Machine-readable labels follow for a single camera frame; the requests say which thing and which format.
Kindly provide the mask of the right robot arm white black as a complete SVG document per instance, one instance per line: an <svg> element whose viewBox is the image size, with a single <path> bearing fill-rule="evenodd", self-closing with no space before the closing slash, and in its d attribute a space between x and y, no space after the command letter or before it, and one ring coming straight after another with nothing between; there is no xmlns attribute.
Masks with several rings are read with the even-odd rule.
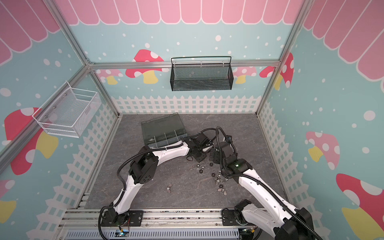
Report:
<svg viewBox="0 0 384 240"><path fill-rule="evenodd" d="M233 179L265 208L263 211L243 201L238 205L242 220L256 225L275 240L322 239L314 230L311 213L305 208L295 207L271 189L250 163L238 158L232 143L218 143L213 157L218 161L224 178Z"/></svg>

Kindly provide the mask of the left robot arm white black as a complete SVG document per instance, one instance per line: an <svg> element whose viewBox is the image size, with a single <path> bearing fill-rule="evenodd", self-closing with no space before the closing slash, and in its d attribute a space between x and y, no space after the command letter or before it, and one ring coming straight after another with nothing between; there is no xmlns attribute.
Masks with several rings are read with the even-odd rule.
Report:
<svg viewBox="0 0 384 240"><path fill-rule="evenodd" d="M212 147L212 140L203 133L181 138L178 142L159 148L143 147L118 168L117 177L123 183L123 188L109 206L102 207L98 226L121 227L130 223L131 204L140 188L153 179L159 165L185 156L201 162Z"/></svg>

